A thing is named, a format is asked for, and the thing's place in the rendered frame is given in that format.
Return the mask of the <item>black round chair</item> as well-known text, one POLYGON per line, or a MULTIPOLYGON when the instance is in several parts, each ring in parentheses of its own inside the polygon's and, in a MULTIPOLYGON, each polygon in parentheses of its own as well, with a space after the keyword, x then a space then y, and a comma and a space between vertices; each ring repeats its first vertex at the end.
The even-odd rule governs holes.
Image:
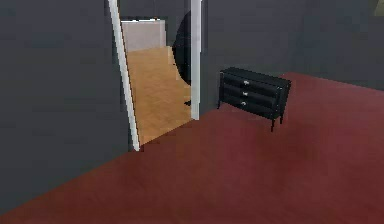
POLYGON ((177 30, 172 45, 176 67, 183 81, 191 84, 191 12, 188 11, 177 30))

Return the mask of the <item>black chest of drawers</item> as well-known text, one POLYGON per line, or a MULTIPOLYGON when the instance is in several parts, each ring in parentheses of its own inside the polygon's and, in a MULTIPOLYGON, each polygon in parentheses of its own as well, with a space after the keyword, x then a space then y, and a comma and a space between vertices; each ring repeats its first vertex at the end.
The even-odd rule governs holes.
POLYGON ((280 77, 229 67, 220 71, 217 108, 228 103, 238 109, 283 123, 291 81, 280 77))

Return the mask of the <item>white door frame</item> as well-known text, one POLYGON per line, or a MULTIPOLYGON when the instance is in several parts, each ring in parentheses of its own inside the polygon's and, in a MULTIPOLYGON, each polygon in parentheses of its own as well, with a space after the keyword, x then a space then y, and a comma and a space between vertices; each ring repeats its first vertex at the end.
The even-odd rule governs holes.
MULTIPOLYGON (((118 57, 118 63, 121 74, 121 83, 125 99, 125 108, 127 109, 132 147, 135 151, 140 151, 140 141, 138 135, 137 122, 132 98, 131 82, 128 72, 128 63, 124 48, 124 38, 122 31, 122 22, 120 20, 118 0, 107 0, 115 45, 118 57)), ((200 117, 201 101, 201 51, 202 51, 202 2, 203 0, 191 0, 191 118, 198 120, 200 117)))

